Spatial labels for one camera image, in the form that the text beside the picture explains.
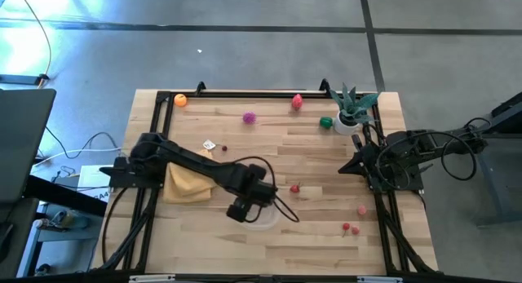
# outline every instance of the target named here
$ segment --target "wooden table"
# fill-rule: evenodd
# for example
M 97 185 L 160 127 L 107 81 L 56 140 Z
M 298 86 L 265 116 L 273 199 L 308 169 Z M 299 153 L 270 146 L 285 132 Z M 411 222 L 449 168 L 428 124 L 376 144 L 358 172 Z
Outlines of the wooden table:
M 156 93 L 136 91 L 124 143 L 127 153 L 139 135 L 149 130 Z M 385 134 L 405 129 L 397 93 L 382 93 L 378 105 Z M 241 115 L 247 110 L 258 116 L 253 126 L 242 123 Z M 217 161 L 265 157 L 276 172 L 278 194 L 301 223 L 281 216 L 270 230 L 248 230 L 225 215 L 234 196 L 222 188 L 213 190 L 210 201 L 196 204 L 171 205 L 160 197 L 146 272 L 385 274 L 373 195 L 360 176 L 337 173 L 355 151 L 352 140 L 318 126 L 319 117 L 334 117 L 337 110 L 331 99 L 306 99 L 299 112 L 290 109 L 289 99 L 191 98 L 186 107 L 175 107 L 169 139 L 193 151 L 201 150 L 206 139 L 227 145 L 227 152 L 214 149 Z M 290 193 L 289 187 L 297 183 L 301 183 L 301 193 Z M 107 232 L 108 255 L 129 231 L 135 194 L 135 189 L 129 189 L 115 207 Z M 436 269 L 422 202 L 411 192 L 398 192 L 397 202 L 405 236 Z M 357 214 L 359 205 L 366 206 L 366 215 Z M 342 237 L 344 222 L 360 227 L 361 233 Z M 137 241 L 134 261 L 141 236 Z M 100 248 L 99 243 L 93 267 L 101 264 Z M 391 250 L 399 266 L 393 239 Z

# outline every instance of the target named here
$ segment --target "potted plant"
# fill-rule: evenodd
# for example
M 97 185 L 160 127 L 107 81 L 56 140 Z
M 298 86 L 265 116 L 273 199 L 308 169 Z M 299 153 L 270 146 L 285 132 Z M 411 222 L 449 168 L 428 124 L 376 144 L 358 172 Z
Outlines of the potted plant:
M 366 114 L 366 110 L 371 108 L 377 101 L 379 93 L 363 96 L 356 99 L 356 88 L 353 87 L 348 92 L 348 87 L 343 83 L 343 98 L 341 99 L 336 91 L 330 90 L 332 99 L 339 106 L 339 113 L 334 121 L 334 129 L 342 135 L 351 135 L 360 124 L 371 122 L 374 119 Z

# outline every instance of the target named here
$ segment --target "orange ball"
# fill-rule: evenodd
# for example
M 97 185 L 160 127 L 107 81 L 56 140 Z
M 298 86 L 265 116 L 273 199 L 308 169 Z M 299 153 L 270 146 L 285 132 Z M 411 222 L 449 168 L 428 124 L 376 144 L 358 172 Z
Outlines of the orange ball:
M 178 94 L 174 97 L 174 104 L 178 107 L 184 107 L 187 105 L 187 97 L 182 94 Z

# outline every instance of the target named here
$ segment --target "white pot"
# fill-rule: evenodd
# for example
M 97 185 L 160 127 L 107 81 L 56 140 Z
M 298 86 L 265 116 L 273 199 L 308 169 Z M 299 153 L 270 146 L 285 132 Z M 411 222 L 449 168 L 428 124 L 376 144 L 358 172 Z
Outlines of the white pot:
M 340 114 L 341 114 L 341 112 L 337 113 L 337 117 L 335 118 L 335 122 L 334 122 L 334 129 L 337 131 L 337 133 L 342 134 L 342 135 L 354 134 L 360 124 L 357 124 L 355 126 L 344 125 L 341 122 L 341 119 L 339 116 Z

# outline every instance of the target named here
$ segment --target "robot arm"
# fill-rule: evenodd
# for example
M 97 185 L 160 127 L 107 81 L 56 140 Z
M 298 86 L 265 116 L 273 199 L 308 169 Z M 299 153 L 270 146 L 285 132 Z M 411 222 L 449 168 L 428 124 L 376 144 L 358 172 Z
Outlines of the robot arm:
M 169 162 L 212 178 L 237 198 L 228 207 L 227 216 L 245 222 L 252 205 L 266 207 L 273 203 L 277 188 L 263 182 L 266 170 L 254 164 L 219 163 L 200 156 L 157 133 L 143 133 L 128 158 L 119 157 L 113 168 L 101 168 L 111 176 L 109 186 L 140 188 L 161 186 Z
M 373 142 L 363 145 L 359 136 L 353 135 L 352 140 L 357 152 L 338 172 L 363 175 L 375 192 L 421 190 L 422 183 L 412 184 L 411 181 L 420 179 L 420 174 L 430 166 L 419 169 L 418 165 L 441 158 L 445 166 L 444 156 L 452 153 L 470 153 L 474 163 L 471 174 L 466 178 L 451 174 L 456 179 L 468 180 L 476 171 L 473 154 L 480 153 L 487 146 L 485 140 L 480 137 L 480 132 L 474 128 L 464 126 L 448 131 L 398 131 L 386 137 L 380 136 L 382 145 Z

